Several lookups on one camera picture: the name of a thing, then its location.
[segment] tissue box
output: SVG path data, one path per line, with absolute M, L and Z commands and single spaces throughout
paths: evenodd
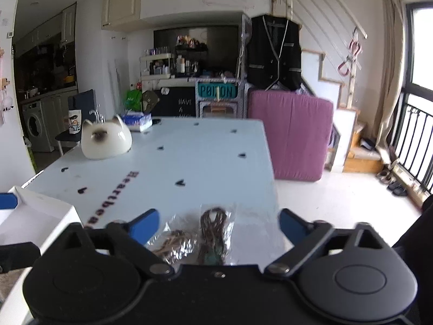
M 143 132 L 152 125 L 152 116 L 150 113 L 145 115 L 142 112 L 129 111 L 121 117 L 130 131 Z

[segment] teal sign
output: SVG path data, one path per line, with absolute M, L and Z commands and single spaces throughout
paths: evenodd
M 217 87 L 220 99 L 235 99 L 238 96 L 238 86 L 233 83 L 198 83 L 198 96 L 216 99 Z

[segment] kitchen counter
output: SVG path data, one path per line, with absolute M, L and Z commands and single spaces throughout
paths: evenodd
M 57 89 L 57 90 L 50 91 L 48 93 L 44 93 L 44 94 L 41 94 L 41 95 L 36 95 L 36 96 L 33 96 L 33 97 L 29 98 L 29 99 L 25 99 L 25 100 L 21 101 L 19 103 L 19 105 L 33 103 L 34 101 L 43 99 L 43 98 L 45 98 L 47 96 L 53 96 L 53 95 L 57 95 L 57 94 L 60 94 L 60 93 L 65 93 L 65 92 L 71 91 L 71 90 L 78 90 L 78 87 L 76 85 L 74 85 L 74 86 L 70 86 L 68 88 Z

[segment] pink mattress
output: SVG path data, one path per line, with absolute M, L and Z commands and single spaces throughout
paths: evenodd
M 330 101 L 281 90 L 254 90 L 248 117 L 265 125 L 276 179 L 322 177 L 333 123 Z

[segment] mug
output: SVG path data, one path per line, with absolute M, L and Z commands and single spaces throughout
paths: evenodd
M 76 134 L 81 131 L 81 110 L 69 110 L 69 133 Z

